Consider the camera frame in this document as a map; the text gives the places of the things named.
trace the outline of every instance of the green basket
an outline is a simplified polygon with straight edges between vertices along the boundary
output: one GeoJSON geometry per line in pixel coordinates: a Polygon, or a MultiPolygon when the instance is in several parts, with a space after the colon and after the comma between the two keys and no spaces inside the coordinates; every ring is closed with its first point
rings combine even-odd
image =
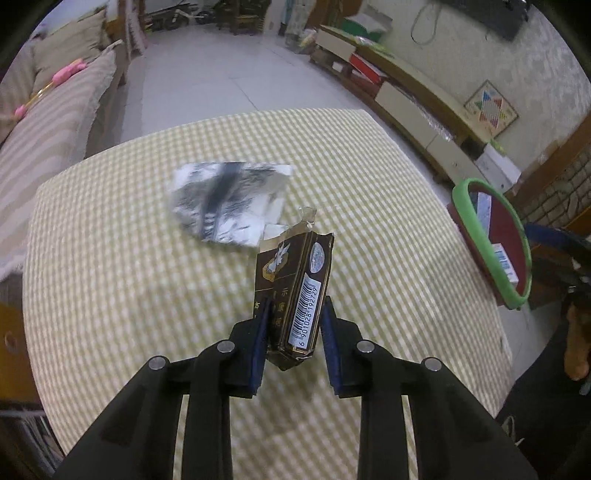
{"type": "Polygon", "coordinates": [[[467,179],[452,191],[452,203],[447,206],[457,223],[474,259],[495,292],[498,304],[509,309],[521,307],[531,289],[531,251],[525,231],[514,208],[490,184],[479,179],[467,179]],[[491,228],[486,234],[472,204],[470,193],[491,196],[491,228]],[[497,258],[492,244],[500,243],[518,276],[513,285],[497,258]]]}

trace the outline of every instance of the checkered tablecloth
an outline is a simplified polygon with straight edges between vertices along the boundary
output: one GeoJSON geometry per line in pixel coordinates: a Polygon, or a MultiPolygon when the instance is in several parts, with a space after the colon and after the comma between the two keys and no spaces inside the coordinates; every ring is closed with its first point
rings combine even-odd
{"type": "MultiPolygon", "coordinates": [[[[396,356],[440,357],[496,414],[512,377],[493,294],[408,158],[363,111],[256,112],[132,140],[39,189],[25,327],[65,451],[148,358],[196,356],[250,316],[256,252],[201,243],[170,213],[174,170],[218,160],[293,165],[281,221],[316,206],[335,233],[337,314],[396,356]]],[[[321,345],[287,372],[267,363],[230,408],[236,479],[355,477],[360,402],[333,395],[321,345]]]]}

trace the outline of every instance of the pink toy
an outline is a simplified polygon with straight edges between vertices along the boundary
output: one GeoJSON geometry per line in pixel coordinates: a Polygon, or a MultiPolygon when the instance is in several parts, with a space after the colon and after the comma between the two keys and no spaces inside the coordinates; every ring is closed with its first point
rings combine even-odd
{"type": "Polygon", "coordinates": [[[25,104],[21,105],[14,111],[14,117],[19,122],[23,119],[23,117],[27,114],[29,109],[35,105],[41,98],[47,94],[50,90],[54,89],[58,85],[64,83],[67,79],[69,79],[72,75],[81,72],[84,70],[88,64],[84,63],[82,59],[74,60],[69,65],[63,67],[61,70],[57,71],[55,75],[51,78],[51,82],[44,86],[41,90],[39,90],[31,99],[25,104]]]}

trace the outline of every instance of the striped sofa cushion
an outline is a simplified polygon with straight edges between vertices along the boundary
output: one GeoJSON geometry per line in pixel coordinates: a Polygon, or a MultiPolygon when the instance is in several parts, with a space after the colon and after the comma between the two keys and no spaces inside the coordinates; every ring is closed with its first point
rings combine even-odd
{"type": "Polygon", "coordinates": [[[23,262],[37,188],[82,160],[100,97],[115,74],[115,52],[50,92],[0,148],[0,280],[23,262]]]}
{"type": "Polygon", "coordinates": [[[26,42],[0,82],[0,144],[16,126],[12,114],[20,105],[29,101],[35,83],[33,43],[26,42]]]}

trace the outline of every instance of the small box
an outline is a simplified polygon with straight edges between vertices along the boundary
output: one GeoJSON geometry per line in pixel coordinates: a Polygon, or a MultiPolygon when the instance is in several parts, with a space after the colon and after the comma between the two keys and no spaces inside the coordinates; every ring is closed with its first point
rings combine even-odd
{"type": "Polygon", "coordinates": [[[272,301],[267,359],[281,370],[314,354],[335,239],[314,231],[289,236],[299,225],[277,237],[276,248],[256,257],[253,316],[267,299],[272,301]]]}
{"type": "Polygon", "coordinates": [[[490,144],[485,147],[484,152],[475,161],[475,164],[486,181],[503,193],[517,183],[521,175],[521,171],[511,159],[501,155],[490,144]]]}

